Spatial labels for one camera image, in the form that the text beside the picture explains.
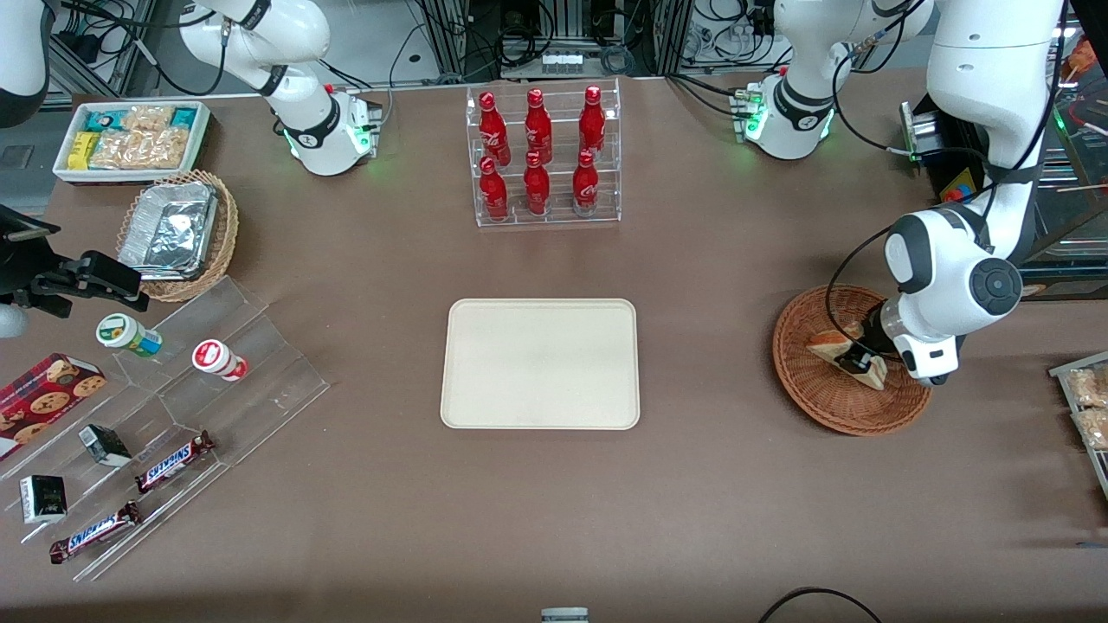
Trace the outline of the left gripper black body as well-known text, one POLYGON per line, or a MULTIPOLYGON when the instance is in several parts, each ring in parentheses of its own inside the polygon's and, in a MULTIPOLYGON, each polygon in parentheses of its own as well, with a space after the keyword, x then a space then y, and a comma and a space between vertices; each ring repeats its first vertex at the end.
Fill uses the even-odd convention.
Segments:
POLYGON ((882 356, 899 356, 895 338, 903 331, 899 299, 886 299, 869 312, 869 324, 878 324, 884 331, 884 354, 882 356))

